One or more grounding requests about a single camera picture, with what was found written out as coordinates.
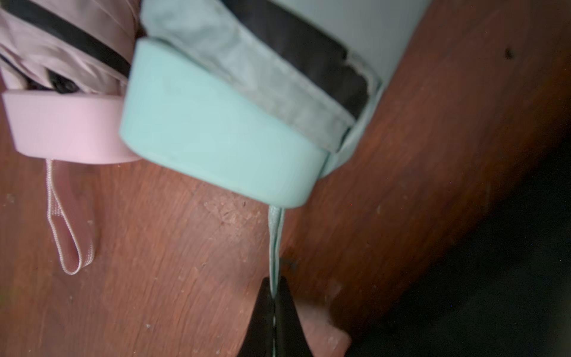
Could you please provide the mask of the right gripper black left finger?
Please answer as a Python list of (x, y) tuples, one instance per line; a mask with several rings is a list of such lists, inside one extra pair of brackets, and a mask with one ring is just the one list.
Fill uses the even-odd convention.
[(238, 357), (274, 355), (274, 299), (269, 278), (262, 280)]

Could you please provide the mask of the light pink umbrella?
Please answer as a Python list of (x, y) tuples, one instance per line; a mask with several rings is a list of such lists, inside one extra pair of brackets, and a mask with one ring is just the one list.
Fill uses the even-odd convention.
[(46, 163), (47, 219), (68, 275), (95, 257), (70, 164), (138, 160), (119, 126), (140, 11), (139, 1), (1, 3), (1, 99), (16, 150)]

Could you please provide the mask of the mint green umbrella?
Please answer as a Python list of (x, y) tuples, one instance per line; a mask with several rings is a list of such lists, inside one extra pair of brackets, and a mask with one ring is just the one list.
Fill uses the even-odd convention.
[(120, 136), (135, 153), (287, 209), (346, 163), (428, 1), (144, 1)]

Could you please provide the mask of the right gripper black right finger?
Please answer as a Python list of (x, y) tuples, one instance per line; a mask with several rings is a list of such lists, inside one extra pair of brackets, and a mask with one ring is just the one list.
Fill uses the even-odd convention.
[(287, 279), (284, 276), (280, 278), (274, 298), (274, 316), (274, 355), (277, 357), (313, 357)]

